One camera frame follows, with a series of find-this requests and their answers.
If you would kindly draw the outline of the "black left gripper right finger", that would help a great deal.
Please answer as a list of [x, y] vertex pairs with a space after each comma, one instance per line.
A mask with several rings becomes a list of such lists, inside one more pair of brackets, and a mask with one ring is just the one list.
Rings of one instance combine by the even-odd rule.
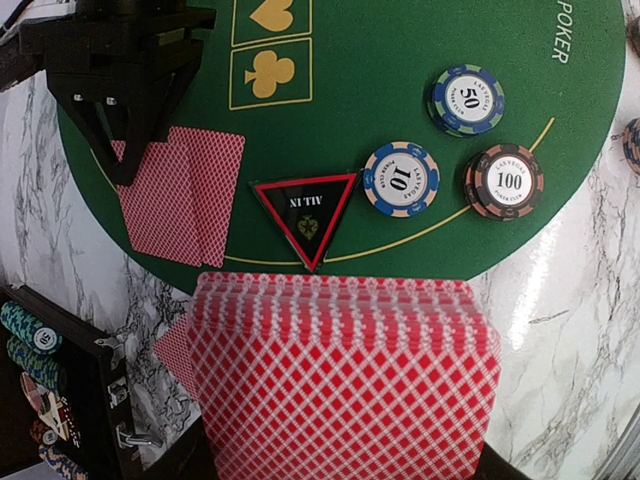
[[531, 480], [489, 444], [485, 444], [479, 460], [479, 480]]

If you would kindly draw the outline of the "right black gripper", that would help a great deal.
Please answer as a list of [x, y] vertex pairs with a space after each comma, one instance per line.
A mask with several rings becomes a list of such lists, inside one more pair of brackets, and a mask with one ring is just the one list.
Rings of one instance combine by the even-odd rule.
[[133, 184], [201, 65], [196, 29], [216, 10], [186, 1], [23, 1], [17, 81], [41, 70], [111, 183]]

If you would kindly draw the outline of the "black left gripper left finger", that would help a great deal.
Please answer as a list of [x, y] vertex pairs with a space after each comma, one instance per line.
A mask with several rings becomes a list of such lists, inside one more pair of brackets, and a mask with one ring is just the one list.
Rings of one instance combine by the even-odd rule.
[[214, 457], [202, 427], [190, 427], [141, 479], [206, 480], [215, 478]]

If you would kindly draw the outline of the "dropped red card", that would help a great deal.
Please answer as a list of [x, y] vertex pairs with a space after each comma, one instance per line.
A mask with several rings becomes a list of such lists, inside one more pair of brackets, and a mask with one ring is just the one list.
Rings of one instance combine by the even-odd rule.
[[187, 346], [187, 334], [182, 325], [169, 330], [154, 346], [154, 350], [169, 372], [196, 398], [195, 378]]

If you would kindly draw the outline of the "red back card deck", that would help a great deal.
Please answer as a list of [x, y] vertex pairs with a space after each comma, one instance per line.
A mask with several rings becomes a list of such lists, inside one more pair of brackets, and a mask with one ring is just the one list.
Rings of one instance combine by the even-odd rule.
[[187, 316], [222, 479], [469, 479], [501, 339], [463, 281], [209, 272]]

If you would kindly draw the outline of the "blue white chip stack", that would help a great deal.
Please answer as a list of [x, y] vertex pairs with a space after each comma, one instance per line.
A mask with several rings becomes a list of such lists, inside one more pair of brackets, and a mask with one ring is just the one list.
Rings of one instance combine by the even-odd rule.
[[623, 153], [627, 164], [630, 169], [636, 174], [640, 174], [640, 133], [639, 133], [640, 119], [635, 118], [631, 120], [624, 128], [623, 139]]

